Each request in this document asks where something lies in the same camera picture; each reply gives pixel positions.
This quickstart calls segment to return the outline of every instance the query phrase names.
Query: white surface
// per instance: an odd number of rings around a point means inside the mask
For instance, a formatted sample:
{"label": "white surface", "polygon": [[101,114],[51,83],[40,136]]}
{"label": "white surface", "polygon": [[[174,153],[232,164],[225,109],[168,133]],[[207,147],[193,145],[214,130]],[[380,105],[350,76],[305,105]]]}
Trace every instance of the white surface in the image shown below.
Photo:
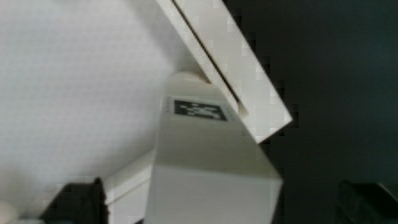
{"label": "white surface", "polygon": [[127,166],[103,179],[106,204],[111,204],[142,183],[149,181],[152,159],[154,150],[151,150]]}
{"label": "white surface", "polygon": [[17,210],[5,201],[0,201],[0,224],[10,223],[15,219]]}
{"label": "white surface", "polygon": [[225,5],[222,0],[174,2],[239,99],[239,118],[261,142],[289,123],[291,116]]}
{"label": "white surface", "polygon": [[223,94],[223,96],[227,98],[227,102],[230,104],[230,107],[232,107],[234,111],[238,111],[236,99],[232,97],[230,90],[229,90],[225,82],[222,80],[220,73],[216,71],[211,59],[209,59],[206,51],[202,49],[200,42],[198,42],[198,40],[195,38],[195,34],[193,34],[191,30],[190,30],[190,26],[186,24],[182,15],[181,15],[181,13],[177,11],[174,2],[172,2],[172,0],[156,0],[156,1],[158,1],[158,4],[159,4],[159,7],[163,9],[167,18],[170,20],[170,23],[174,25],[177,34],[179,34],[179,36],[182,38],[182,41],[184,41],[186,47],[190,49],[191,55],[195,57],[197,63],[200,65],[207,81],[218,87],[218,89],[222,91],[222,94]]}
{"label": "white surface", "polygon": [[135,224],[145,215],[149,181],[143,181],[135,189],[122,195],[108,205],[110,224]]}
{"label": "white surface", "polygon": [[181,69],[198,66],[154,0],[0,0],[0,199],[24,215],[152,149]]}
{"label": "white surface", "polygon": [[[172,99],[218,105],[229,121],[175,115]],[[145,224],[266,224],[282,180],[218,89],[172,79],[163,102]]]}

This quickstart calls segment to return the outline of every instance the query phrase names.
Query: qr code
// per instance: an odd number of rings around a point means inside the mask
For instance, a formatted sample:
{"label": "qr code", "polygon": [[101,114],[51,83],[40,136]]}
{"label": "qr code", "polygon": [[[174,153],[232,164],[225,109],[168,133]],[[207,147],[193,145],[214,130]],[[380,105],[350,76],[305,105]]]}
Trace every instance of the qr code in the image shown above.
{"label": "qr code", "polygon": [[220,106],[182,100],[174,100],[174,114],[227,121]]}

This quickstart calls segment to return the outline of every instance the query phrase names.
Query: dark background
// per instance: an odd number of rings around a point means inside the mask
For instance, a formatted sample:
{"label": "dark background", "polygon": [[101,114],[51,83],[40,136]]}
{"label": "dark background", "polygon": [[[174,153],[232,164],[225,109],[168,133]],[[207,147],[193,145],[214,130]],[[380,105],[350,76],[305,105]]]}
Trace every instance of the dark background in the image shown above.
{"label": "dark background", "polygon": [[225,0],[294,122],[262,143],[275,223],[328,224],[337,183],[398,183],[398,1]]}

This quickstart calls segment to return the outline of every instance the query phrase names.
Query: black object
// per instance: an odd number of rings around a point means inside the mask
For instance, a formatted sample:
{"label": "black object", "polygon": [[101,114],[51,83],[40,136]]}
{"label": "black object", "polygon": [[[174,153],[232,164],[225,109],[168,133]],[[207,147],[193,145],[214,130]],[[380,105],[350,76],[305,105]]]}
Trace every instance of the black object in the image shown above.
{"label": "black object", "polygon": [[398,201],[381,184],[339,184],[335,224],[398,224]]}
{"label": "black object", "polygon": [[92,184],[67,184],[40,215],[46,224],[106,224],[101,179]]}
{"label": "black object", "polygon": [[190,117],[227,121],[218,105],[174,100],[174,113]]}

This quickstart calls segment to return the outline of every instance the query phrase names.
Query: white wall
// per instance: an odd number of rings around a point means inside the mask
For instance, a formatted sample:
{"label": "white wall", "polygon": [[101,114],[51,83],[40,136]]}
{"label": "white wall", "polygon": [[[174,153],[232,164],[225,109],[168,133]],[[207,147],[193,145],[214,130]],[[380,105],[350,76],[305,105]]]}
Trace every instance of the white wall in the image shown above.
{"label": "white wall", "polygon": [[58,184],[152,149],[179,69],[198,70],[152,0],[0,0],[0,200],[31,215]]}

